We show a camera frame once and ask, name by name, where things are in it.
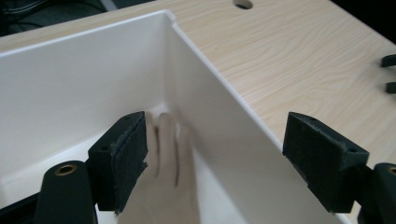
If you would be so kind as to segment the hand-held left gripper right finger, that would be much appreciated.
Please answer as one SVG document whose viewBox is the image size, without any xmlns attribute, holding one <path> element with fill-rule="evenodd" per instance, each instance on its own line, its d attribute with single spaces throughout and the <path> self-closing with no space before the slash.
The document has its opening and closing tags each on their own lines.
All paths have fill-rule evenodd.
<svg viewBox="0 0 396 224">
<path fill-rule="evenodd" d="M 282 154 L 327 211 L 351 211 L 368 151 L 320 120 L 290 112 Z"/>
</svg>

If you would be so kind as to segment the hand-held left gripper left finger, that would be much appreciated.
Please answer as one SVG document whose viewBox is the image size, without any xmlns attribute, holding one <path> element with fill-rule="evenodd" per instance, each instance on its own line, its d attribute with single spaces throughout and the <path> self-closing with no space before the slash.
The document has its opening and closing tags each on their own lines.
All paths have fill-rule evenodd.
<svg viewBox="0 0 396 224">
<path fill-rule="evenodd" d="M 121 117 L 93 144 L 88 155 L 99 210 L 122 213 L 147 168 L 146 114 L 140 111 Z"/>
</svg>

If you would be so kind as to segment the beige knit glove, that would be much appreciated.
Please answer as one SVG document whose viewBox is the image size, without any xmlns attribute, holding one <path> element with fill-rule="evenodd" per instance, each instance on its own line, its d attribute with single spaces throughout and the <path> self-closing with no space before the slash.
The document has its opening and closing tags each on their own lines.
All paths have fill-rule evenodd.
<svg viewBox="0 0 396 224">
<path fill-rule="evenodd" d="M 168 113 L 147 116 L 148 168 L 117 224 L 200 224 L 190 133 Z"/>
</svg>

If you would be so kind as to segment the white box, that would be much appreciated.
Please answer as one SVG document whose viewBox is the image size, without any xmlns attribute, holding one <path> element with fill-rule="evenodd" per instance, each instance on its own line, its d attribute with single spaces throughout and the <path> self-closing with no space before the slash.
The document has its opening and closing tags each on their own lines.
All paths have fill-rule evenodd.
<svg viewBox="0 0 396 224">
<path fill-rule="evenodd" d="M 349 224 L 323 208 L 168 10 L 0 53 L 0 208 L 141 110 L 190 129 L 201 224 Z"/>
</svg>

